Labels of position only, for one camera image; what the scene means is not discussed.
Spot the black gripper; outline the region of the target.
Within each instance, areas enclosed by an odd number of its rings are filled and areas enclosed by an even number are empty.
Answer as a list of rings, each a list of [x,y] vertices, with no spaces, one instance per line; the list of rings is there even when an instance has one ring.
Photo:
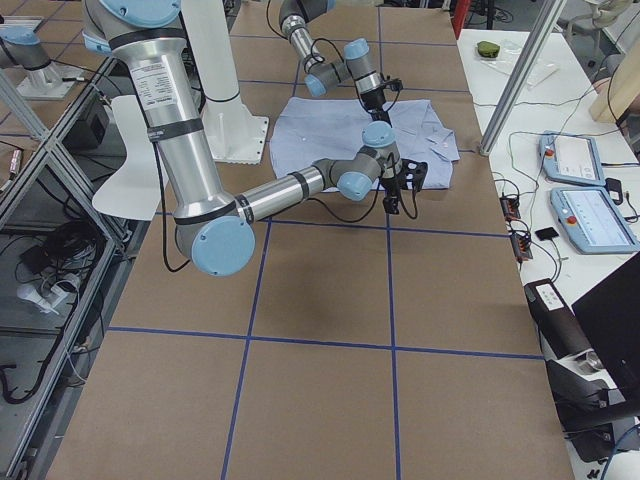
[[[384,108],[386,97],[383,87],[361,93],[360,100],[373,121],[391,122],[389,114]]]
[[[399,214],[399,204],[401,199],[401,182],[398,176],[382,178],[381,185],[384,188],[385,196],[383,207],[387,214]]]

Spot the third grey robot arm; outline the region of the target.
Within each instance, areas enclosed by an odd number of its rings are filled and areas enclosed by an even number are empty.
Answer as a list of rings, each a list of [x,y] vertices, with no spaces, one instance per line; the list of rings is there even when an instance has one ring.
[[[30,100],[63,99],[84,79],[82,68],[54,63],[34,31],[23,26],[1,28],[1,68],[10,67],[26,71],[17,90]]]

